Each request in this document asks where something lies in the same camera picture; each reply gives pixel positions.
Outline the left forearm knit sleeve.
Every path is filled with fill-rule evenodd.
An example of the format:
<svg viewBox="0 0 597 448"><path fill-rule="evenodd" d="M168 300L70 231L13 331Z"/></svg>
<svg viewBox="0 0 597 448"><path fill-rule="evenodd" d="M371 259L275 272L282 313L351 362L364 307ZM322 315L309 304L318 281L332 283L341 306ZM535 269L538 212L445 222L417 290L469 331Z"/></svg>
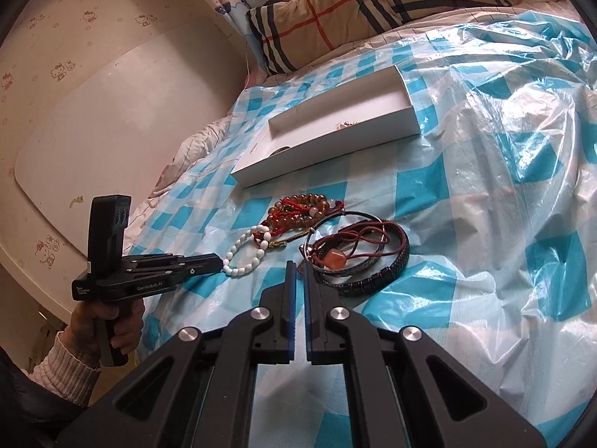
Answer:
<svg viewBox="0 0 597 448"><path fill-rule="evenodd" d="M80 407L87 407L101 373L99 365L89 366L73 355L63 343L63 332L44 360L25 375L47 391Z"/></svg>

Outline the person's left hand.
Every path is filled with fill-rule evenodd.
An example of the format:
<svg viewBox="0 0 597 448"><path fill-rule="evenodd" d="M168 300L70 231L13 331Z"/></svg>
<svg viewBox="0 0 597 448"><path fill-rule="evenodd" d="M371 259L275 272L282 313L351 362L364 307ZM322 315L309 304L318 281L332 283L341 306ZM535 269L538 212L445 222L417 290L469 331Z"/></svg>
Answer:
<svg viewBox="0 0 597 448"><path fill-rule="evenodd" d="M103 331L111 328L111 346L128 354L139 346L144 326L144 302L136 299L120 312L117 305L102 302L80 301L75 307L70 324L59 335L63 346L79 361L89 367L100 363L100 341L105 340Z"/></svg>

